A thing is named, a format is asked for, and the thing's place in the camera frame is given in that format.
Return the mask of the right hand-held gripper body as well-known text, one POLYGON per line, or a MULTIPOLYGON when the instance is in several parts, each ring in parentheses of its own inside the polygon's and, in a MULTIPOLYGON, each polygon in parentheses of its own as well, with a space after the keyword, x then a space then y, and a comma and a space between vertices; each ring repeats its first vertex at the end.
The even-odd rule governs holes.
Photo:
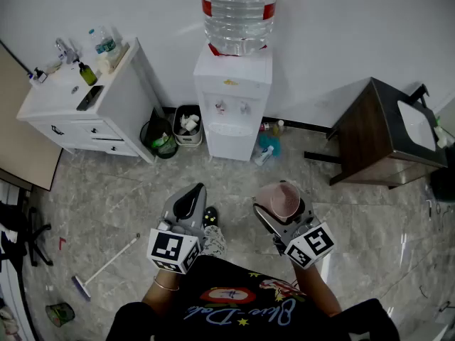
POLYGON ((274 235, 273 242, 281 255, 302 269, 308 269, 336 245, 328 225, 317 217, 293 222, 274 235))

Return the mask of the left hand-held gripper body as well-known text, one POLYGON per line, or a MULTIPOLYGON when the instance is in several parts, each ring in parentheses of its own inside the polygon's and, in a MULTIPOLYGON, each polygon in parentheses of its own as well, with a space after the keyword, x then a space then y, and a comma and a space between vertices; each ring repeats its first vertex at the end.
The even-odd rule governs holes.
POLYGON ((186 274, 204 244, 203 222, 172 222, 163 211, 158 226, 150 230, 146 257, 158 269, 186 274))

